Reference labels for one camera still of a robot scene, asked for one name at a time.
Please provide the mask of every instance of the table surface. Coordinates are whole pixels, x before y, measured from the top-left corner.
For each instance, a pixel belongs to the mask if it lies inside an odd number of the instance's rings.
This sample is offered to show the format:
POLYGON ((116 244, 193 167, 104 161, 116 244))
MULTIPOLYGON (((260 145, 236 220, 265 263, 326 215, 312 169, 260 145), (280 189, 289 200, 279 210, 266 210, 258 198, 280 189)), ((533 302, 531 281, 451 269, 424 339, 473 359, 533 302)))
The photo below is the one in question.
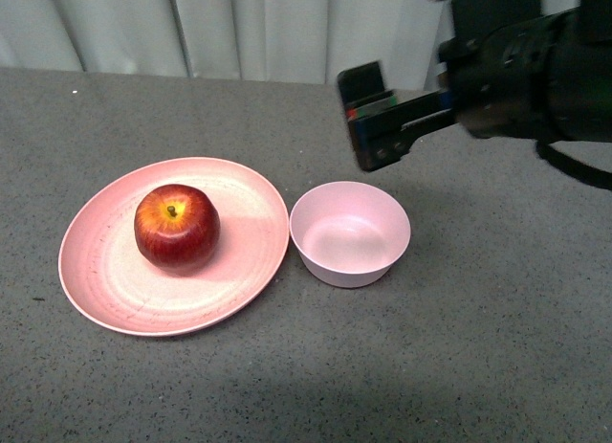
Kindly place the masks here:
MULTIPOLYGON (((455 125, 367 174, 332 86, 0 69, 0 90, 0 441, 612 441, 612 196, 533 142, 455 125), (57 273, 68 225, 187 156, 253 168, 288 210, 371 184, 412 240, 356 290, 290 243, 251 304, 188 336, 89 321, 57 273)), ((612 145, 560 147, 612 168, 612 145)))

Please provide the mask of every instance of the plate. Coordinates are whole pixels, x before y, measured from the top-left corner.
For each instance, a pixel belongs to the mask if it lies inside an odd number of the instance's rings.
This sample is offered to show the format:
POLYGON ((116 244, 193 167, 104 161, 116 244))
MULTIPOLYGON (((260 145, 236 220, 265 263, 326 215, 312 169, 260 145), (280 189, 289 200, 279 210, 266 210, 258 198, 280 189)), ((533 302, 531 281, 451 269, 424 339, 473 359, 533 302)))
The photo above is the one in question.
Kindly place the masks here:
POLYGON ((66 296, 85 317, 138 336, 174 336, 211 326, 245 307, 268 285, 287 252, 289 215, 262 175, 214 158, 183 158, 135 170, 96 194, 61 243, 66 296), (147 261, 134 238, 137 205, 152 189, 201 189, 221 218, 211 261, 170 274, 147 261))

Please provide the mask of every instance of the white curtain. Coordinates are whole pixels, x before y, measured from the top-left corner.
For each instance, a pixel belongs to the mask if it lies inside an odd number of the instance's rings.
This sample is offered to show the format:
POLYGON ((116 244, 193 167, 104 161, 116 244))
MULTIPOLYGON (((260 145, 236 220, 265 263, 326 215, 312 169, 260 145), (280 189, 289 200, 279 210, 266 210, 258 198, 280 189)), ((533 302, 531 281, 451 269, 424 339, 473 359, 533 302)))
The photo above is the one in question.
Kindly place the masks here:
POLYGON ((0 66, 334 83, 380 60, 389 87, 435 89, 450 20, 428 0, 0 0, 0 66))

